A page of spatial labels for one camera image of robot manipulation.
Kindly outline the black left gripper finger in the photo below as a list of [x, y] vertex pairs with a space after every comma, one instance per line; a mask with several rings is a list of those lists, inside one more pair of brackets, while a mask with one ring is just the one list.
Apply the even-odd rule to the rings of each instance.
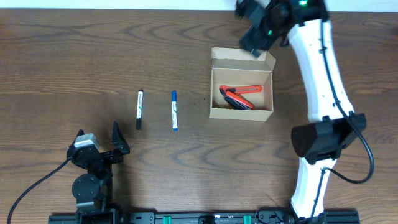
[[85, 134], [84, 130], [80, 129], [80, 130], [78, 131], [78, 134], [77, 134], [75, 140], [74, 140], [74, 143], [78, 142], [79, 137], [82, 136], [82, 135], [84, 135], [84, 134]]
[[124, 139], [117, 121], [115, 121], [113, 123], [113, 132], [112, 132], [112, 141], [111, 142], [112, 142], [112, 145], [117, 150], [119, 150], [121, 154], [129, 154], [129, 144]]

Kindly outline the black cap whiteboard marker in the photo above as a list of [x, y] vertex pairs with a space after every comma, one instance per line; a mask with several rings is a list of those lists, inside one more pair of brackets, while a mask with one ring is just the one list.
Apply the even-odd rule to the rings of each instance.
[[137, 113], [136, 113], [136, 129], [140, 130], [142, 125], [142, 107], [144, 99], [144, 90], [140, 89], [137, 94]]

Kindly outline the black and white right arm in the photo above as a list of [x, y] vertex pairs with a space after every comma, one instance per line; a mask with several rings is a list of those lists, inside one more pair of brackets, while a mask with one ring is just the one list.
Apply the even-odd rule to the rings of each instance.
[[297, 58], [308, 104], [308, 124], [291, 131], [299, 169], [285, 223], [359, 223], [356, 210], [325, 210], [328, 177], [341, 152], [362, 139], [366, 117], [357, 114], [345, 92], [336, 61], [332, 25], [323, 0], [236, 3], [235, 14], [251, 23], [240, 46], [258, 57], [277, 40]]

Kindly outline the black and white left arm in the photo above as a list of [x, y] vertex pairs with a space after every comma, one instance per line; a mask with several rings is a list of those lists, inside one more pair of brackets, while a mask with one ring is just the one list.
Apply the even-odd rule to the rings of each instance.
[[67, 159], [87, 173], [76, 178], [72, 194], [76, 199], [77, 223], [128, 223], [129, 218], [113, 203], [112, 165], [122, 163], [130, 147], [117, 122], [113, 124], [111, 144], [114, 149], [100, 152], [100, 144], [92, 133], [79, 130], [69, 146]]

